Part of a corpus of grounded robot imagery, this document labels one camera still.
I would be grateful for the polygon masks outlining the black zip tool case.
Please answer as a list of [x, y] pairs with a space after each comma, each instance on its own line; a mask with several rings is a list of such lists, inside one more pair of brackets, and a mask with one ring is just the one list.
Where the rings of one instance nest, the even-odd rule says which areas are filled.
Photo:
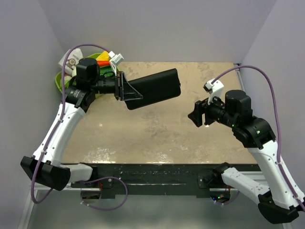
[[129, 83], [143, 96], [140, 100], [126, 101], [129, 110], [172, 99], [181, 94], [181, 84], [175, 68], [131, 80]]

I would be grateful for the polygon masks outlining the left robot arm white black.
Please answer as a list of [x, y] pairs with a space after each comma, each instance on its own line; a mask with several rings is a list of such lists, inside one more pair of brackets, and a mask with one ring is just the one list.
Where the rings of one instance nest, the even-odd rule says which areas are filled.
[[64, 91], [64, 100], [43, 142], [31, 157], [21, 160], [21, 167], [35, 183], [55, 190], [63, 190], [68, 183], [82, 181], [88, 187], [98, 184], [99, 176], [90, 165], [62, 165], [66, 145], [79, 121], [85, 116], [96, 94], [114, 94], [116, 100], [132, 101], [143, 96], [130, 85], [117, 66], [123, 60], [115, 55], [109, 61], [111, 76], [101, 76], [94, 58], [83, 58], [73, 70], [72, 79]]

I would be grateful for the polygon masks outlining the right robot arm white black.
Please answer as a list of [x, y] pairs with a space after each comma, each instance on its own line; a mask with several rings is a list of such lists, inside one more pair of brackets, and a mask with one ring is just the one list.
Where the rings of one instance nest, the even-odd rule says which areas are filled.
[[243, 175], [228, 163], [222, 163], [204, 179], [208, 186], [236, 188], [250, 198], [263, 217], [272, 224], [290, 223], [299, 216], [304, 193], [298, 188], [290, 174], [288, 181], [296, 193], [292, 193], [281, 171], [287, 172], [284, 162], [277, 160], [278, 143], [269, 123], [253, 115], [251, 98], [241, 90], [230, 90], [225, 100], [214, 97], [197, 101], [188, 118], [200, 127], [214, 122], [231, 128], [235, 138], [242, 143], [256, 160], [267, 185], [262, 185]]

